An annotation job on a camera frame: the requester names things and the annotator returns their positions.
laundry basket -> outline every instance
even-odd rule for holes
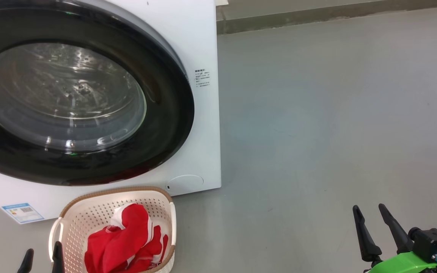
[[[168,193],[160,188],[119,188],[83,195],[70,202],[55,221],[50,231],[48,251],[53,263],[53,246],[62,242],[66,273],[87,273],[83,257],[90,234],[109,225],[114,209],[128,202],[142,204],[153,224],[171,236],[165,246],[165,258],[156,268],[146,273],[169,273],[175,260],[176,212]]]

red cloth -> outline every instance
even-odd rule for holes
[[[88,273],[137,273],[162,261],[168,236],[140,204],[114,210],[111,225],[89,236],[85,266]]]

brown basket rim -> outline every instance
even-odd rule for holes
[[[103,191],[98,191],[98,192],[94,192],[94,193],[90,193],[90,194],[85,194],[85,195],[82,195],[82,196],[80,196],[80,197],[75,198],[74,200],[72,200],[70,203],[68,203],[68,204],[64,207],[62,213],[60,213],[60,217],[63,218],[63,217],[65,216],[65,214],[68,212],[68,210],[69,210],[73,205],[75,205],[76,203],[78,203],[78,202],[80,202],[80,201],[82,201],[82,200],[85,200],[85,199],[90,199],[90,198],[92,198],[92,197],[97,197],[97,196],[102,196],[102,195],[107,195],[107,194],[113,194],[113,193],[129,192],[129,191],[145,191],[145,190],[147,190],[147,191],[151,190],[151,191],[157,191],[157,192],[160,192],[160,193],[162,193],[163,195],[166,196],[166,198],[168,199],[168,201],[170,201],[170,203],[173,202],[173,200],[172,200],[170,194],[169,194],[168,192],[166,192],[165,190],[163,190],[162,188],[158,188],[158,187],[127,187],[127,188],[115,188],[115,189],[112,189],[112,190],[103,190]],[[152,269],[150,269],[150,270],[144,271],[144,273],[155,273],[155,272],[158,272],[159,270],[161,270],[165,265],[167,265],[167,264],[170,262],[170,260],[171,260],[171,258],[172,258],[172,256],[173,256],[174,254],[175,254],[175,246],[172,245],[172,246],[170,247],[170,251],[168,252],[168,255],[167,255],[166,258],[163,260],[163,262],[162,262],[160,265],[156,266],[155,268],[152,268]]]

concrete floor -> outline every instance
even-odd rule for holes
[[[218,39],[223,187],[175,198],[174,273],[360,273],[357,204],[383,259],[405,229],[437,228],[437,9]],[[0,211],[0,272],[50,221]]]

washing machine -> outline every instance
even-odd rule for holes
[[[219,188],[213,0],[0,0],[0,208]]]

